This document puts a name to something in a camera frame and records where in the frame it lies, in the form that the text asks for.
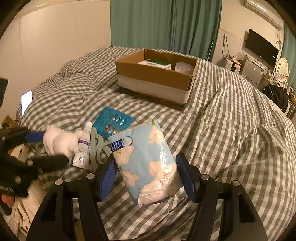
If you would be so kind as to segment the person's hand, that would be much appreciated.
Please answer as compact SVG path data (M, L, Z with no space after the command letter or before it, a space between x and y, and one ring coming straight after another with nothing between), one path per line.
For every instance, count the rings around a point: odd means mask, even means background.
M1 195L1 206L3 206L4 204L7 205L9 208L12 208L15 204L15 197L3 193Z

